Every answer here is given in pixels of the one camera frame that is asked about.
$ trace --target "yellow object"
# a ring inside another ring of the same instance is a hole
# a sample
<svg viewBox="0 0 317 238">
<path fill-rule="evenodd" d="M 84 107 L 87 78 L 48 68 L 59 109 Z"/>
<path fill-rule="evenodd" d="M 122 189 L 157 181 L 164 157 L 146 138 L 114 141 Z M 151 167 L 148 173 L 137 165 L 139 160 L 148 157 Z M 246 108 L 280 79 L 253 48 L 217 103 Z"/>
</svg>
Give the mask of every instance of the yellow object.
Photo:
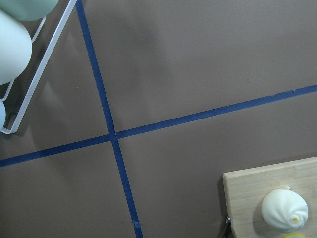
<svg viewBox="0 0 317 238">
<path fill-rule="evenodd" d="M 306 238 L 306 237 L 299 233 L 291 233 L 291 234 L 287 234 L 283 236 L 283 238 Z"/>
</svg>

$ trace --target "blue tape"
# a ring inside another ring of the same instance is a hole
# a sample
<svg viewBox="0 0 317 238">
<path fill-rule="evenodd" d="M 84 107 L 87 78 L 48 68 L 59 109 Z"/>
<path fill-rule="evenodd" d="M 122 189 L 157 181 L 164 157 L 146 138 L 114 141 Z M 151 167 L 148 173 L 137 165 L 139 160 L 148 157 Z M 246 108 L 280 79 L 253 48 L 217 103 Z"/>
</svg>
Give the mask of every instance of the blue tape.
<svg viewBox="0 0 317 238">
<path fill-rule="evenodd" d="M 81 26 L 81 29 L 83 32 L 84 41 L 86 44 L 89 60 L 90 60 L 91 67 L 93 70 L 94 78 L 96 81 L 99 97 L 101 100 L 102 108 L 104 111 L 105 119 L 107 122 L 107 127 L 108 127 L 108 131 L 110 134 L 115 159 L 116 159 L 117 166 L 119 169 L 119 174 L 120 174 L 121 182 L 123 185 L 124 194 L 125 194 L 125 197 L 126 197 L 126 200 L 128 203 L 128 208 L 129 208 L 131 219 L 134 223 L 134 232 L 135 232 L 135 235 L 137 238 L 143 238 L 141 226 L 139 225 L 139 218 L 137 215 L 137 211 L 135 208 L 135 204 L 134 204 L 134 200 L 133 200 L 133 196 L 132 196 L 132 192 L 131 192 L 131 187 L 130 187 L 128 175 L 127 175 L 127 172 L 125 169 L 125 165 L 124 165 L 124 161 L 123 161 L 123 157 L 122 157 L 122 153 L 121 153 L 121 149 L 120 149 L 120 145 L 119 145 L 119 142 L 118 142 L 118 139 L 116 137 L 115 130 L 114 130 L 114 124 L 113 124 L 113 119 L 112 119 L 112 115 L 111 115 L 111 111 L 110 111 L 109 102 L 108 102 L 107 95 L 106 95 L 106 90 L 105 90 L 103 79 L 102 79 L 100 69 L 98 66 L 98 61 L 97 61 L 96 53 L 94 50 L 94 45 L 93 45 L 93 42 L 91 39 L 86 15 L 85 15 L 83 4 L 82 4 L 81 0 L 77 1 L 76 9 L 77 9 L 77 14 L 78 14 L 80 26 Z"/>
<path fill-rule="evenodd" d="M 76 150 L 76 149 L 80 149 L 83 147 L 97 145 L 97 144 L 109 142 L 109 141 L 110 141 L 110 135 L 103 135 L 103 136 L 99 136 L 99 137 L 95 137 L 95 138 L 91 138 L 91 139 L 87 139 L 87 140 L 82 140 L 82 141 L 70 143 L 67 145 L 61 145 L 61 146 L 53 147 L 50 149 L 45 149 L 45 150 L 41 150 L 41 151 L 37 151 L 37 152 L 25 154 L 25 155 L 12 157 L 12 158 L 5 159 L 5 160 L 0 160 L 0 167 L 14 165 L 17 163 L 26 162 L 26 161 L 46 157 L 49 155 L 55 155 L 55 154 L 59 154 L 62 152 Z"/>
<path fill-rule="evenodd" d="M 308 94 L 312 92 L 317 92 L 317 85 L 299 88 L 296 90 L 278 93 L 273 96 L 257 98 L 257 99 L 245 101 L 242 103 L 236 103 L 236 104 L 228 105 L 221 108 L 211 109 L 208 111 L 183 116 L 180 118 L 164 120 L 164 121 L 140 126 L 140 127 L 129 129 L 129 130 L 120 131 L 120 132 L 117 132 L 117 138 L 122 139 L 122 138 L 133 136 L 133 135 L 138 135 L 138 134 L 142 134 L 142 133 L 146 133 L 146 132 L 150 132 L 154 130 L 159 130 L 159 129 L 163 129 L 170 126 L 179 125 L 179 124 L 183 124 L 183 123 L 187 123 L 187 122 L 191 122 L 195 120 L 210 118 L 220 114 L 230 113 L 230 112 L 234 112 L 234 111 L 238 111 L 238 110 L 242 110 L 246 108 L 259 106 L 262 104 L 272 103 L 279 100 L 288 99 L 288 98 L 292 98 L 292 97 L 296 97 L 296 96 L 300 96 L 300 95 L 304 95 L 304 94 Z"/>
</svg>

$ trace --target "wooden board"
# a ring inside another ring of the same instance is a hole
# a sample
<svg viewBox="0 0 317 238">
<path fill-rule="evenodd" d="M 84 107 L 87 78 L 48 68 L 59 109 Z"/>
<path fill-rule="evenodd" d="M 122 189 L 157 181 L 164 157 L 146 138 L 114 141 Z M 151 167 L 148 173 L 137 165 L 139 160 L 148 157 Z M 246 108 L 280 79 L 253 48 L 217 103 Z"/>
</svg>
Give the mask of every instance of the wooden board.
<svg viewBox="0 0 317 238">
<path fill-rule="evenodd" d="M 228 214 L 235 238 L 282 238 L 269 227 L 261 204 L 271 191 L 290 186 L 308 205 L 308 220 L 298 230 L 306 238 L 317 237 L 317 157 L 223 174 Z"/>
</svg>

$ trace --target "mug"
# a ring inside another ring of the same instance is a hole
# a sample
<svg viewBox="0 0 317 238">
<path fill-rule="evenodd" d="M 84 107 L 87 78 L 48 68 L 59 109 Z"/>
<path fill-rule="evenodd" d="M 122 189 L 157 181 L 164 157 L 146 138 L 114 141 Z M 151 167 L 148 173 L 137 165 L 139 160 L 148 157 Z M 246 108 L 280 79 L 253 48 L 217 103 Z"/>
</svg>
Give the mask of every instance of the mug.
<svg viewBox="0 0 317 238">
<path fill-rule="evenodd" d="M 18 77 L 28 65 L 32 41 L 25 27 L 0 10 L 0 85 Z"/>
<path fill-rule="evenodd" d="M 2 130 L 5 122 L 5 107 L 3 101 L 0 100 L 0 130 Z"/>
<path fill-rule="evenodd" d="M 58 0 L 0 0 L 0 9 L 21 21 L 38 20 L 49 14 Z"/>
</svg>

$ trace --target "white metal frame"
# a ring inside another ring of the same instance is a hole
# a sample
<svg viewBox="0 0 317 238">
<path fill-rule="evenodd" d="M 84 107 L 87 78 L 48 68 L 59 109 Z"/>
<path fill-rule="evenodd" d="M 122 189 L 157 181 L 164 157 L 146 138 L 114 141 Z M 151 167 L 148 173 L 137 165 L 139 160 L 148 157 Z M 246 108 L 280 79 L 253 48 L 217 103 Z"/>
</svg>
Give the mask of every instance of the white metal frame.
<svg viewBox="0 0 317 238">
<path fill-rule="evenodd" d="M 1 132 L 5 133 L 5 134 L 12 134 L 12 133 L 16 133 L 16 131 L 18 130 L 18 128 L 19 128 L 19 126 L 21 124 L 21 121 L 23 119 L 23 116 L 24 116 L 24 114 L 26 112 L 26 109 L 27 109 L 27 107 L 28 107 L 28 105 L 29 105 L 29 103 L 31 101 L 33 93 L 34 93 L 34 91 L 36 89 L 36 86 L 38 85 L 38 83 L 40 81 L 40 78 L 41 78 L 41 76 L 43 74 L 43 71 L 44 71 L 44 69 L 46 67 L 46 64 L 49 61 L 49 58 L 50 58 L 50 56 L 51 56 L 51 54 L 53 52 L 53 49 L 54 49 L 54 47 L 55 47 L 55 45 L 56 45 L 56 43 L 57 43 L 57 41 L 58 41 L 58 39 L 60 37 L 60 34 L 61 34 L 62 30 L 65 27 L 65 24 L 66 24 L 66 22 L 67 22 L 67 20 L 68 20 L 68 18 L 70 16 L 73 8 L 74 8 L 76 2 L 77 2 L 77 0 L 69 0 L 69 3 L 68 3 L 68 5 L 67 5 L 67 7 L 66 7 L 66 9 L 65 9 L 65 11 L 64 11 L 64 13 L 63 13 L 63 15 L 62 15 L 62 17 L 60 19 L 60 21 L 59 21 L 56 29 L 55 29 L 55 32 L 54 32 L 54 34 L 53 34 L 53 36 L 51 38 L 51 41 L 50 41 L 48 47 L 46 48 L 46 51 L 45 51 L 45 53 L 43 55 L 43 58 L 42 58 L 42 60 L 41 60 L 41 62 L 39 64 L 39 67 L 38 67 L 38 69 L 36 70 L 36 72 L 34 74 L 34 77 L 32 79 L 30 87 L 29 87 L 29 89 L 28 89 L 28 91 L 27 91 L 27 93 L 26 93 L 26 95 L 24 97 L 24 100 L 22 102 L 20 110 L 17 113 L 17 116 L 16 116 L 16 118 L 15 118 L 15 120 L 13 122 L 13 125 L 12 125 L 11 129 L 2 128 Z M 41 28 L 42 28 L 42 26 L 43 26 L 43 24 L 45 22 L 45 19 L 46 19 L 46 17 L 44 17 L 42 19 L 42 21 L 41 21 L 36 33 L 34 34 L 34 36 L 32 38 L 32 42 L 34 42 L 35 39 L 37 38 L 37 35 L 39 34 L 39 32 L 40 32 L 40 30 L 41 30 Z M 11 88 L 12 88 L 12 85 L 13 85 L 13 81 L 10 82 L 10 84 L 9 84 L 9 86 L 7 88 L 7 91 L 5 93 L 5 96 L 1 99 L 2 101 L 6 100 L 6 98 L 8 97 L 8 94 L 9 94 Z"/>
</svg>

